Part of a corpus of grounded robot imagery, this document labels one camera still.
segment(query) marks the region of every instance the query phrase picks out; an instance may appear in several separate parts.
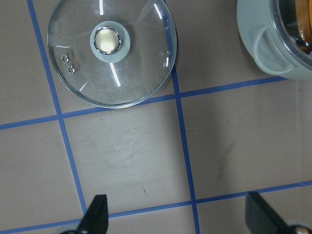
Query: scratch mark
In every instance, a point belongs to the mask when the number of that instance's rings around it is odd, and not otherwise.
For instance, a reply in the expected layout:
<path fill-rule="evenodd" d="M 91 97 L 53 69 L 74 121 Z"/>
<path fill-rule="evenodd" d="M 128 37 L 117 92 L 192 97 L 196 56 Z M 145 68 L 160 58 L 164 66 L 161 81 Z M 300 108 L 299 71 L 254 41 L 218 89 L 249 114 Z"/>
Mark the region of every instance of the scratch mark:
<path fill-rule="evenodd" d="M 236 142 L 232 142 L 222 153 L 221 161 L 220 161 L 220 166 L 219 166 L 219 173 L 218 173 L 218 178 L 217 178 L 217 186 L 220 180 L 222 179 L 224 170 L 226 166 L 228 165 L 230 159 L 231 159 L 231 152 L 233 151 L 234 147 L 236 145 Z"/>
<path fill-rule="evenodd" d="M 121 150 L 113 150 L 112 152 L 114 152 L 114 153 L 119 152 L 119 153 L 120 153 Z M 122 167 L 122 166 L 124 165 L 124 163 L 125 163 L 127 160 L 133 158 L 133 157 L 136 155 L 137 152 L 139 152 L 139 151 L 135 151 L 135 152 L 134 152 L 133 154 L 131 154 L 130 156 L 127 156 L 126 158 L 124 158 L 124 159 L 122 159 L 122 160 L 120 160 L 120 161 L 118 161 L 118 162 L 116 162 L 116 163 L 113 163 L 113 164 L 107 163 L 107 164 L 108 164 L 110 167 L 113 167 L 113 168 Z"/>
<path fill-rule="evenodd" d="M 146 194 L 146 191 L 145 191 L 145 188 L 144 188 L 143 184 L 141 184 L 141 186 L 142 186 L 142 189 L 143 189 L 144 193 Z"/>

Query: pot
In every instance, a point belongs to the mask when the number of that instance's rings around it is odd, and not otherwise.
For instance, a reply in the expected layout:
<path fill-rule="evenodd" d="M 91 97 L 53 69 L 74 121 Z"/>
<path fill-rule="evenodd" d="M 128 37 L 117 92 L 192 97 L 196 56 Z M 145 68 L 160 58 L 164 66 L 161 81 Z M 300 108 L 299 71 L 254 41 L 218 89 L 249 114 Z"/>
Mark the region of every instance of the pot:
<path fill-rule="evenodd" d="M 311 0 L 237 0 L 240 36 L 263 72 L 312 79 L 310 12 Z"/>

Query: blue tape line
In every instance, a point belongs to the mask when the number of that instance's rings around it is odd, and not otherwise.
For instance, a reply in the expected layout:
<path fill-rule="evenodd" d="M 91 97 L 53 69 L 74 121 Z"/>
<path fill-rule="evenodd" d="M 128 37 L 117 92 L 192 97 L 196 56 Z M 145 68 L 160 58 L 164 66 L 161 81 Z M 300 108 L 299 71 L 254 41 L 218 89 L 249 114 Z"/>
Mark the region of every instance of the blue tape line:
<path fill-rule="evenodd" d="M 61 112 L 61 109 L 60 109 L 57 92 L 56 92 L 56 89 L 55 89 L 55 86 L 54 86 L 54 83 L 53 83 L 53 78 L 52 78 L 52 73 L 51 73 L 51 70 L 50 70 L 48 58 L 47 58 L 47 55 L 46 55 L 46 52 L 45 52 L 45 49 L 44 49 L 44 44 L 43 44 L 43 40 L 42 40 L 42 37 L 41 37 L 41 32 L 40 32 L 40 28 L 39 28 L 39 24 L 38 24 L 38 20 L 37 20 L 37 16 L 36 16 L 36 12 L 35 12 L 33 1 L 32 0 L 27 0 L 27 5 L 28 5 L 30 16 L 31 16 L 31 20 L 32 20 L 32 23 L 33 23 L 33 26 L 34 26 L 34 30 L 35 30 L 35 34 L 36 34 L 36 38 L 37 38 L 37 43 L 38 43 L 38 46 L 39 46 L 39 50 L 40 50 L 41 58 L 42 58 L 42 61 L 43 61 L 45 73 L 46 73 L 46 76 L 47 76 L 47 79 L 48 79 L 48 83 L 49 83 L 49 87 L 50 87 L 50 90 L 51 90 L 53 103 L 54 103 L 55 110 L 56 110 L 56 113 L 57 113 L 57 116 L 58 116 L 59 126 L 60 126 L 60 129 L 61 129 L 63 138 L 64 138 L 64 143 L 65 143 L 66 151 L 67 151 L 67 154 L 68 154 L 70 166 L 71 166 L 71 169 L 72 169 L 72 172 L 73 172 L 73 176 L 74 176 L 75 185 L 76 185 L 76 188 L 77 188 L 77 192 L 78 192 L 81 208 L 82 208 L 82 211 L 85 213 L 87 211 L 87 208 L 86 208 L 86 205 L 85 205 L 85 201 L 84 201 L 84 197 L 83 197 L 83 193 L 82 193 L 79 177 L 78 177 L 78 174 L 77 174 L 77 169 L 76 169 L 73 153 L 72 153 L 72 150 L 71 150 L 71 146 L 69 144 L 68 135 L 67 135 L 67 131 L 66 131 L 66 128 L 65 128 L 64 120 L 62 119 L 62 112 Z"/>
<path fill-rule="evenodd" d="M 193 175 L 192 175 L 189 150 L 188 150 L 188 145 L 187 145 L 182 102 L 181 102 L 181 97 L 180 97 L 180 89 L 179 89 L 179 84 L 178 84 L 178 80 L 177 80 L 176 65 L 174 65 L 171 74 L 172 74 L 173 83 L 174 83 L 175 101 L 176 101 L 177 114 L 178 114 L 178 118 L 179 118 L 180 133 L 181 133 L 181 139 L 182 139 L 182 147 L 183 147 L 183 153 L 184 153 L 186 173 L 187 173 L 187 178 L 188 178 L 189 187 L 190 187 L 190 195 L 191 195 L 191 202 L 192 202 L 192 209 L 193 209 L 195 232 L 196 232 L 196 234 L 200 234 L 196 196 L 195 196 L 195 190 L 194 190 L 194 182 L 193 182 Z"/>
<path fill-rule="evenodd" d="M 192 96 L 197 96 L 197 95 L 222 92 L 222 91 L 226 91 L 226 90 L 230 90 L 230 89 L 242 88 L 242 87 L 251 86 L 251 85 L 259 85 L 259 84 L 265 84 L 265 83 L 271 83 L 271 82 L 278 82 L 278 81 L 283 81 L 283 80 L 286 80 L 286 79 L 281 78 L 281 77 L 256 79 L 256 80 L 244 81 L 244 82 L 239 82 L 239 83 L 234 83 L 234 84 L 227 84 L 227 85 L 211 87 L 211 88 L 206 88 L 206 89 L 201 89 L 201 90 L 184 92 L 184 93 L 180 93 L 180 97 L 186 98 L 186 97 L 192 97 Z M 152 97 L 152 98 L 145 100 L 144 102 L 141 102 L 139 105 L 144 105 L 144 104 L 149 104 L 149 103 L 154 103 L 154 102 L 160 102 L 160 101 L 166 101 L 166 100 L 172 100 L 172 99 L 175 99 L 174 95 Z M 112 110 L 112 109 L 95 107 L 95 108 L 90 108 L 90 109 L 85 109 L 85 110 L 67 112 L 67 113 L 62 114 L 62 117 L 63 118 L 71 118 L 71 117 L 88 115 L 88 114 L 93 114 L 93 113 L 98 113 L 98 112 L 103 112 L 103 111 L 108 111 L 108 110 Z M 25 125 L 31 125 L 31 124 L 36 124 L 36 123 L 42 123 L 42 122 L 52 121 L 52 120 L 56 120 L 56 119 L 57 119 L 56 116 L 51 116 L 51 117 L 36 118 L 36 119 L 30 119 L 30 120 L 14 122 L 14 123 L 7 123 L 7 124 L 0 125 L 0 130 L 20 127 L 20 126 L 25 126 Z"/>
<path fill-rule="evenodd" d="M 56 109 L 57 115 L 59 115 L 59 114 L 61 114 L 60 106 L 59 106 L 59 100 L 58 100 L 57 92 L 55 90 L 55 86 L 54 86 L 54 83 L 53 83 L 52 73 L 51 73 L 51 70 L 50 70 L 47 54 L 46 54 L 45 49 L 44 49 L 44 44 L 43 44 L 43 40 L 42 40 L 42 37 L 41 37 L 41 32 L 40 32 L 40 28 L 39 28 L 39 24 L 38 24 L 38 20 L 37 20 L 37 16 L 36 16 L 34 4 L 33 4 L 32 0 L 27 0 L 27 4 L 28 4 L 28 9 L 29 9 L 29 13 L 30 13 L 30 16 L 31 16 L 31 20 L 32 20 L 32 23 L 33 23 L 33 27 L 34 27 L 34 30 L 35 30 L 36 39 L 37 39 L 37 43 L 38 43 L 38 46 L 39 46 L 39 50 L 40 50 L 43 66 L 44 66 L 45 73 L 46 73 L 47 78 L 48 78 L 48 83 L 49 83 L 49 87 L 50 87 L 50 90 L 51 90 L 52 99 L 53 99 L 53 102 L 54 102 L 54 105 L 55 105 L 55 109 Z"/>
<path fill-rule="evenodd" d="M 259 193 L 269 193 L 269 192 L 274 192 L 274 191 L 281 191 L 281 190 L 294 189 L 294 188 L 300 188 L 300 187 L 309 187 L 309 186 L 312 186 L 312 180 L 303 181 L 303 182 L 294 183 L 294 184 L 276 186 L 276 187 L 271 187 L 271 188 L 259 189 L 259 190 L 254 190 L 254 191 L 259 192 Z M 247 194 L 247 192 L 241 192 L 241 193 L 236 193 L 236 194 L 228 194 L 228 195 L 198 199 L 198 200 L 196 200 L 196 203 L 200 204 L 200 203 L 225 200 L 225 199 L 230 199 L 230 198 L 235 198 L 235 197 L 242 197 L 242 196 L 245 196 L 246 194 Z M 136 214 L 166 210 L 166 209 L 177 208 L 177 207 L 182 207 L 182 206 L 189 206 L 189 205 L 193 205 L 193 202 L 185 201 L 185 202 L 179 202 L 179 203 L 174 203 L 174 204 L 138 209 L 138 210 L 133 210 L 133 211 L 114 213 L 114 214 L 110 214 L 109 218 L 116 218 L 116 217 L 122 217 L 122 216 L 128 216 L 128 215 L 136 215 Z M 80 221 L 81 221 L 81 219 L 75 219 L 75 220 L 69 220 L 69 221 L 64 221 L 64 222 L 42 224 L 42 225 L 24 227 L 24 228 L 16 228 L 16 229 L 0 231 L 0 234 L 11 234 L 11 233 L 19 233 L 19 232 L 32 231 L 32 230 L 45 229 L 45 228 L 52 228 L 52 227 L 58 227 L 58 226 L 65 226 L 65 225 L 70 225 L 70 224 L 76 224 L 76 223 L 79 223 Z"/>
<path fill-rule="evenodd" d="M 0 130 L 9 129 L 9 128 L 17 128 L 17 127 L 27 126 L 27 125 L 37 124 L 37 123 L 44 123 L 44 122 L 49 122 L 53 120 L 58 120 L 58 117 L 47 116 L 47 117 L 42 117 L 42 118 L 34 118 L 34 119 L 14 122 L 14 123 L 2 124 L 0 125 Z"/>
<path fill-rule="evenodd" d="M 295 188 L 308 187 L 308 186 L 312 186 L 312 180 L 303 181 L 303 182 L 294 183 L 294 184 L 275 186 L 275 187 L 270 187 L 270 188 L 265 188 L 265 189 L 252 190 L 252 192 L 258 192 L 260 194 L 263 194 L 263 193 L 276 192 L 276 191 L 281 191 L 281 190 L 295 189 Z M 210 197 L 210 198 L 198 199 L 196 202 L 197 204 L 200 204 L 200 203 L 206 203 L 206 202 L 212 202 L 212 201 L 220 201 L 220 200 L 225 200 L 225 199 L 230 199 L 230 198 L 235 198 L 235 197 L 246 196 L 246 194 L 247 192 L 221 195 L 221 196 L 215 196 L 215 197 Z"/>
<path fill-rule="evenodd" d="M 15 228 L 15 229 L 0 231 L 0 234 L 11 234 L 11 233 L 20 233 L 20 232 L 34 231 L 34 230 L 46 229 L 46 228 L 55 228 L 55 227 L 60 227 L 60 226 L 65 226 L 65 225 L 76 224 L 79 222 L 80 222 L 80 219 L 75 219 L 75 220 L 69 220 L 69 221 L 64 221 L 64 222 L 42 224 L 42 225 L 36 225 L 36 226 L 31 226 L 31 227 L 25 227 L 25 228 Z"/>
<path fill-rule="evenodd" d="M 167 100 L 172 100 L 175 99 L 175 96 L 172 95 L 164 95 L 160 97 L 151 97 L 138 105 L 145 105 L 149 103 L 155 103 L 155 102 L 160 102 L 160 101 L 167 101 Z M 71 117 L 76 117 L 76 116 L 83 116 L 83 115 L 89 115 L 89 114 L 94 114 L 94 113 L 99 113 L 99 112 L 104 112 L 104 111 L 111 111 L 113 109 L 108 109 L 108 108 L 103 108 L 103 107 L 95 107 L 95 108 L 90 108 L 90 109 L 85 109 L 85 110 L 79 110 L 79 111 L 72 111 L 72 112 L 67 112 L 62 114 L 63 118 L 71 118 Z"/>
<path fill-rule="evenodd" d="M 149 207 L 149 208 L 138 209 L 138 210 L 133 210 L 133 211 L 125 211 L 125 212 L 120 212 L 120 213 L 109 214 L 109 218 L 117 218 L 117 217 L 128 216 L 128 215 L 136 215 L 136 214 L 141 214 L 141 213 L 166 210 L 166 209 L 171 209 L 171 208 L 176 208 L 176 207 L 181 207 L 181 206 L 189 206 L 191 204 L 192 204 L 191 201 L 185 201 L 185 202 L 179 202 L 179 203 L 168 204 L 168 205 L 163 205 L 163 206 L 155 206 L 155 207 Z"/>
<path fill-rule="evenodd" d="M 198 96 L 198 95 L 203 95 L 203 94 L 211 94 L 211 93 L 226 91 L 230 89 L 238 89 L 238 88 L 243 88 L 247 86 L 272 83 L 272 82 L 277 82 L 277 81 L 282 81 L 282 80 L 287 80 L 287 79 L 283 77 L 269 77 L 269 78 L 255 79 L 255 80 L 243 81 L 243 82 L 238 82 L 238 83 L 233 83 L 233 84 L 226 84 L 226 85 L 200 89 L 200 90 L 195 90 L 195 91 L 188 91 L 188 92 L 181 93 L 180 96 L 181 98 L 186 98 L 186 97 L 191 97 L 191 96 Z"/>

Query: lid knob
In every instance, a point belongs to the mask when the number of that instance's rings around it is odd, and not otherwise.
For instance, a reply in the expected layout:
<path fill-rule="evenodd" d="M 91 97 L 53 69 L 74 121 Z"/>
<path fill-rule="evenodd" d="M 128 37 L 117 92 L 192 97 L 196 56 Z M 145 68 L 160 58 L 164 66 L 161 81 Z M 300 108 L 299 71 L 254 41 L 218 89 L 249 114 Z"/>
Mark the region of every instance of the lid knob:
<path fill-rule="evenodd" d="M 94 45 L 102 54 L 110 55 L 119 49 L 120 38 L 114 29 L 101 27 L 94 35 Z"/>

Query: gray floor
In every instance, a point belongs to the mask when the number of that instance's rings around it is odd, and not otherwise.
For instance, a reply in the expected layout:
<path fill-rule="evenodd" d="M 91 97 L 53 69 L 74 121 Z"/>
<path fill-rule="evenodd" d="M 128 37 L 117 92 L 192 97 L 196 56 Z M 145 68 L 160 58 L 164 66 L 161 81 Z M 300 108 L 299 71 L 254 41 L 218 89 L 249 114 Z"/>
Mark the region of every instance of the gray floor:
<path fill-rule="evenodd" d="M 167 0 L 181 94 L 170 79 L 155 96 L 172 99 L 110 111 L 71 94 L 50 66 L 53 100 L 40 46 L 55 3 L 0 1 L 0 234 L 77 224 L 96 194 L 108 195 L 109 234 L 247 234 L 250 190 L 312 225 L 312 83 L 256 67 L 235 0 Z"/>

